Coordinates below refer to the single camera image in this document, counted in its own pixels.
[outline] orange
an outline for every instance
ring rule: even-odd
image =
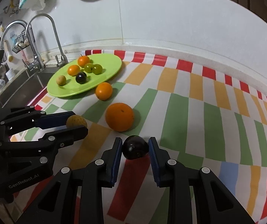
[[[113,88],[111,84],[107,82],[102,82],[99,84],[95,90],[95,94],[98,99],[104,101],[107,100],[113,93]]]
[[[90,58],[88,56],[83,55],[80,58],[78,58],[78,65],[80,67],[84,67],[88,63],[90,63]]]
[[[122,132],[133,125],[134,112],[127,104],[115,103],[107,108],[105,120],[113,130]]]
[[[68,71],[67,73],[70,75],[70,76],[76,76],[79,72],[80,72],[80,68],[78,65],[71,65],[70,67],[68,67]]]

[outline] stainless steel sink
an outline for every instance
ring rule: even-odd
[[[23,71],[0,94],[0,108],[13,108],[28,105],[28,103],[44,88],[56,67],[45,68],[41,71]]]

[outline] green plate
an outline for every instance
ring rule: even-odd
[[[89,58],[92,60],[91,62],[93,64],[100,64],[102,66],[103,71],[101,74],[95,75],[94,73],[85,72],[87,74],[87,82],[85,84],[77,83],[76,77],[69,76],[67,73],[67,70],[71,65],[77,65],[77,60],[74,60],[59,69],[50,78],[47,84],[48,93],[52,96],[63,98],[88,91],[114,76],[120,70],[122,65],[121,59],[113,54],[94,54],[89,55]],[[56,83],[57,77],[61,75],[65,76],[67,80],[67,83],[64,86],[59,86]]]

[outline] kitchen faucet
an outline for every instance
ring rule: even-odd
[[[6,29],[4,30],[2,36],[1,36],[1,42],[0,42],[0,49],[4,49],[4,37],[6,36],[8,30],[15,24],[19,24],[21,26],[23,26],[25,28],[25,30],[27,30],[28,28],[28,24],[24,21],[24,20],[16,20],[16,21],[13,21],[12,23],[10,23]],[[34,42],[32,36],[30,35],[30,33],[25,33],[27,38],[28,38],[28,41],[29,41],[29,44],[31,46],[31,49],[34,53],[34,61],[30,64],[25,64],[25,66],[31,71],[33,70],[33,68],[35,67],[38,67],[39,70],[42,70],[45,65],[42,61],[42,58],[41,58],[41,55],[39,54],[38,52],[38,49],[37,49],[37,46],[36,46],[36,43]]]
[[[65,66],[66,64],[68,64],[68,59],[67,59],[67,56],[63,53],[63,50],[62,50],[62,46],[61,46],[61,43],[60,43],[60,40],[59,40],[59,37],[58,37],[58,33],[57,33],[57,29],[56,29],[56,25],[55,25],[55,22],[54,20],[52,19],[51,16],[49,16],[48,14],[45,14],[45,13],[41,13],[41,14],[38,14],[36,16],[34,16],[28,23],[28,25],[26,26],[26,29],[25,29],[25,34],[28,33],[28,26],[29,24],[37,17],[40,17],[40,16],[44,16],[44,17],[47,17],[49,18],[49,20],[52,22],[52,28],[54,29],[54,33],[55,33],[55,37],[56,37],[56,40],[57,40],[57,43],[58,43],[58,47],[59,47],[59,50],[60,50],[60,53],[61,53],[61,62],[59,62],[59,59],[58,59],[58,56],[56,55],[55,58],[57,60],[57,67],[58,68],[61,68],[63,66]]]

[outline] white tile wall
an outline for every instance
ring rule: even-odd
[[[119,0],[47,0],[39,11],[55,21],[62,46],[87,41],[122,39]],[[39,17],[32,22],[39,51],[57,48],[51,22]]]
[[[120,0],[120,9],[125,43],[189,45],[267,78],[267,23],[230,0]]]
[[[230,0],[45,2],[39,13],[53,17],[62,46],[123,44],[173,49],[215,58],[218,63],[204,64],[224,73],[231,71],[233,76],[241,71],[267,85],[267,24]],[[6,3],[1,2],[0,11]],[[16,19],[28,22],[35,14],[21,10],[18,16],[6,18],[6,25]],[[40,52],[58,47],[47,18],[36,19],[32,26]],[[31,50],[26,49],[26,54],[31,57]],[[15,63],[22,66],[21,60]]]

